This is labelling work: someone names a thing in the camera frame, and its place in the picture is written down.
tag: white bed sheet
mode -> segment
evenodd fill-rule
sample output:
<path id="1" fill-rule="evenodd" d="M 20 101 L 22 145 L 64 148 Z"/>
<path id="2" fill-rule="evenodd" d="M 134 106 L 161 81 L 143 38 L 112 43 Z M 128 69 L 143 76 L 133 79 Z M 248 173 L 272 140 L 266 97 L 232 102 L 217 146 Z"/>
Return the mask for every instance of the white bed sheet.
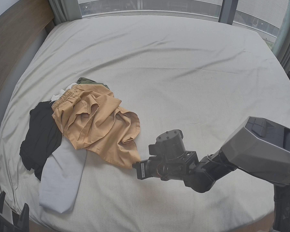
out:
<path id="1" fill-rule="evenodd" d="M 171 16 L 115 16 L 56 26 L 18 81 L 0 128 L 0 192 L 18 213 L 60 231 L 230 231 L 274 209 L 273 186 L 236 170 L 207 193 L 182 181 L 137 180 L 135 170 L 88 152 L 69 214 L 39 206 L 39 180 L 19 147 L 29 111 L 84 76 L 106 83 L 138 114 L 135 142 L 181 129 L 199 158 L 216 152 L 249 115 L 290 128 L 290 82 L 256 32 Z"/>

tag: bed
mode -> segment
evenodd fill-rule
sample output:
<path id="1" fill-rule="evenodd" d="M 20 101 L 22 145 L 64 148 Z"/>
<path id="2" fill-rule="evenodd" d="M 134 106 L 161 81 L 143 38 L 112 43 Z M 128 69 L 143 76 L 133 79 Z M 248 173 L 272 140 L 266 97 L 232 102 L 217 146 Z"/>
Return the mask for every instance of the bed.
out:
<path id="1" fill-rule="evenodd" d="M 17 82 L 0 127 L 0 192 L 20 214 L 57 231 L 223 232 L 274 210 L 273 186 L 239 170 L 200 194 L 181 181 L 138 180 L 135 170 L 87 158 L 73 211 L 39 206 L 39 180 L 19 156 L 29 111 L 79 77 L 106 83 L 135 112 L 141 159 L 181 129 L 186 150 L 216 152 L 248 116 L 290 128 L 290 82 L 256 32 L 211 21 L 134 15 L 55 26 Z"/>

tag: building exterior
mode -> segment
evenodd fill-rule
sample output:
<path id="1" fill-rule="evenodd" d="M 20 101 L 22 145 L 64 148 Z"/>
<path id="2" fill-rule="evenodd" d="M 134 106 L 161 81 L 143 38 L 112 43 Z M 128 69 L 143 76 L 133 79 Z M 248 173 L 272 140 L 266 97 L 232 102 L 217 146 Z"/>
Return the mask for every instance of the building exterior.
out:
<path id="1" fill-rule="evenodd" d="M 173 15 L 218 21 L 222 0 L 78 0 L 83 18 L 110 15 Z M 288 0 L 239 0 L 233 25 L 275 42 Z"/>

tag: label sticker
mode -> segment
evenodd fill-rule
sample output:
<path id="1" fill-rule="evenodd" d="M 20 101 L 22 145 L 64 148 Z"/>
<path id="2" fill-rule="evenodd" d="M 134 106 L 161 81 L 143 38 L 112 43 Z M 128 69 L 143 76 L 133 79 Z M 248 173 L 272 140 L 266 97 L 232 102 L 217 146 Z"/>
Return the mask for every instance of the label sticker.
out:
<path id="1" fill-rule="evenodd" d="M 144 163 L 141 163 L 142 178 L 145 178 Z"/>

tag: green garment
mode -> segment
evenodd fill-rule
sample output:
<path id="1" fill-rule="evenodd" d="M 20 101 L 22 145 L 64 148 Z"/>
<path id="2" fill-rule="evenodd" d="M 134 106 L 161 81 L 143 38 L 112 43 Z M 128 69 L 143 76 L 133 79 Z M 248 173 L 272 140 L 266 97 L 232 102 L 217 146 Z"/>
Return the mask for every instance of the green garment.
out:
<path id="1" fill-rule="evenodd" d="M 94 80 L 90 80 L 88 78 L 85 77 L 80 77 L 77 82 L 77 84 L 102 84 L 104 87 L 106 87 L 107 89 L 109 89 L 109 87 L 106 84 L 103 83 L 97 83 Z"/>

